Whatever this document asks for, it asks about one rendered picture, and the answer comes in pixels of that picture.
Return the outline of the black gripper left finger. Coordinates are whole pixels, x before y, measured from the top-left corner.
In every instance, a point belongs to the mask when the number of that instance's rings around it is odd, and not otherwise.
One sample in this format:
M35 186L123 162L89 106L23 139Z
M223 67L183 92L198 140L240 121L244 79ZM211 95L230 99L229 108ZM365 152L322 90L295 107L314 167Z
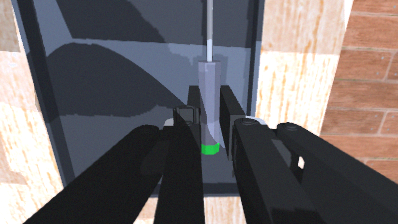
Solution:
M153 224L205 224L201 161L198 85L162 130L133 129L22 224L134 224L162 175Z

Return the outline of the grey screwdriver with green band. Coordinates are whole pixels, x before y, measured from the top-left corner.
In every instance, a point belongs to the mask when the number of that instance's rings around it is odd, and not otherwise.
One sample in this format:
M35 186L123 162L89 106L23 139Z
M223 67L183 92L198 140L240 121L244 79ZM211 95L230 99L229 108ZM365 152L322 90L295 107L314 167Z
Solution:
M201 153L219 152L221 61L212 60L213 0L207 0L207 60L198 61Z

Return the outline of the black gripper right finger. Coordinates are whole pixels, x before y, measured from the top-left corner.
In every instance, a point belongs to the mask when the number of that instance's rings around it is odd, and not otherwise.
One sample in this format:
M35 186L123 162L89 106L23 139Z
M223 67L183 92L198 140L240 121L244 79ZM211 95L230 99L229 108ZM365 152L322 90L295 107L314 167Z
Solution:
M298 124L246 116L229 85L219 122L246 224L398 224L397 183Z

